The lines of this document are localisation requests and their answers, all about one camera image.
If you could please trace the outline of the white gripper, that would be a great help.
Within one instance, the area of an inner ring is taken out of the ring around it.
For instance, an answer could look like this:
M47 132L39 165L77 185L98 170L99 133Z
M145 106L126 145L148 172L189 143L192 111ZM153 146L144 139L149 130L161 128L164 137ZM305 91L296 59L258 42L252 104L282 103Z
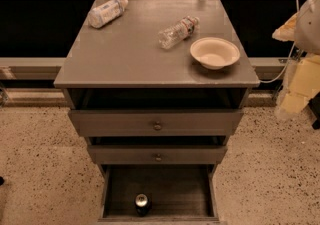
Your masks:
M272 33L279 41L293 41L297 14L292 15ZM299 62L290 61L285 72L283 88L275 108L279 120L288 120L298 115L310 100L320 92L320 56L308 53Z

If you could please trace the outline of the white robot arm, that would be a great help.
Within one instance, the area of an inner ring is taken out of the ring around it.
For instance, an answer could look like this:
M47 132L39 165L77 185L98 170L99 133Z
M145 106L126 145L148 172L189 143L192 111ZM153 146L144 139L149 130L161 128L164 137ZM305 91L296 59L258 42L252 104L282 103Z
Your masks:
M306 57L299 62L289 62L283 89L277 98L276 116L289 119L320 93L320 0L305 1L272 37L293 41L295 47L306 52Z

